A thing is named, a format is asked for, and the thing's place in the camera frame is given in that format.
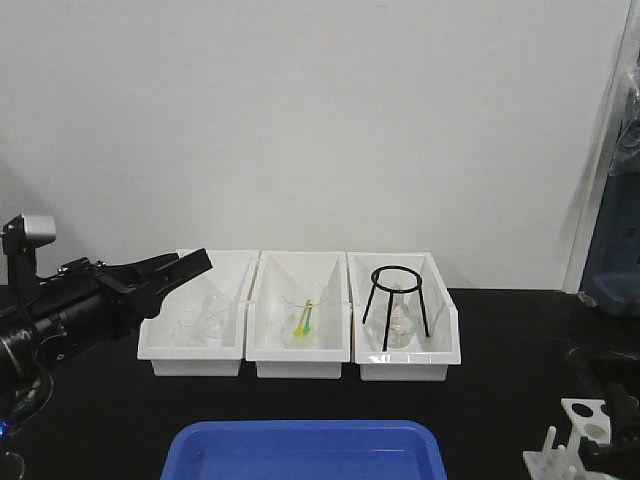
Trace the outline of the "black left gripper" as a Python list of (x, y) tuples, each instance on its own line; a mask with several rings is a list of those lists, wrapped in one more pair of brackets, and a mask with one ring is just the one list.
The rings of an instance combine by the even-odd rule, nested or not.
[(81, 258), (44, 280), (42, 291), (29, 302), (40, 348), (56, 343), (83, 350), (118, 339), (156, 317), (165, 295), (211, 270), (204, 248), (180, 256), (177, 252), (129, 264), (106, 265)]

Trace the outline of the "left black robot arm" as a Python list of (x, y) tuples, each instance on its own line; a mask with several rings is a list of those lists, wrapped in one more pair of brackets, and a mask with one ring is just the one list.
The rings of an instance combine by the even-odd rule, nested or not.
[(86, 350), (159, 316), (166, 297), (212, 268), (206, 250), (107, 265), (83, 257), (1, 309), (1, 393), (16, 392)]

